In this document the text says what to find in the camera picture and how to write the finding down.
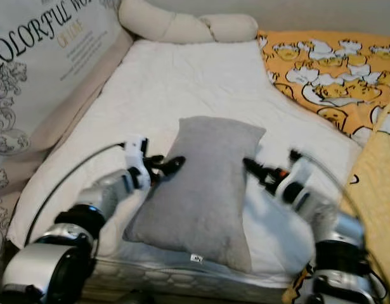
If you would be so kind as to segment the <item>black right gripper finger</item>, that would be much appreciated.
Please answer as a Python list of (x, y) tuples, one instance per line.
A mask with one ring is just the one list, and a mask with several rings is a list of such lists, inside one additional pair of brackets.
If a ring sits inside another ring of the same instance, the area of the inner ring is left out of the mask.
[(270, 182), (271, 170), (269, 168), (265, 168), (252, 158), (244, 158), (243, 165), (247, 173), (255, 177), (259, 183), (268, 184)]

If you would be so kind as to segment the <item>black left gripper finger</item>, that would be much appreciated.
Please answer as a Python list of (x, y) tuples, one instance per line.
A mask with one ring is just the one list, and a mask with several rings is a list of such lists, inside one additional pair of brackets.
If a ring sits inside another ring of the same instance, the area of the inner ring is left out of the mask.
[(185, 161), (185, 156), (175, 156), (172, 158), (166, 158), (162, 155), (158, 156), (158, 179), (165, 180), (176, 174), (183, 167)]

